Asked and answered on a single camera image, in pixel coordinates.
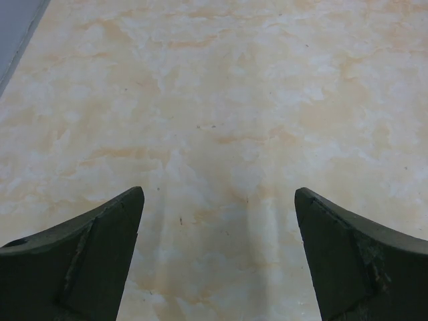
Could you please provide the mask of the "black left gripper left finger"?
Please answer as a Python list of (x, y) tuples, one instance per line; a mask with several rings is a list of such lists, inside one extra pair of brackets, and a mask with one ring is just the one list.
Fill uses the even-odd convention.
[(115, 320), (144, 207), (141, 187), (1, 247), (2, 320)]

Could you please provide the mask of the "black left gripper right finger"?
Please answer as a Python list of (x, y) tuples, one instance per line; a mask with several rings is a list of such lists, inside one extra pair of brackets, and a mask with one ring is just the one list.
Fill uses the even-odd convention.
[(323, 320), (427, 319), (427, 241), (308, 188), (294, 203)]

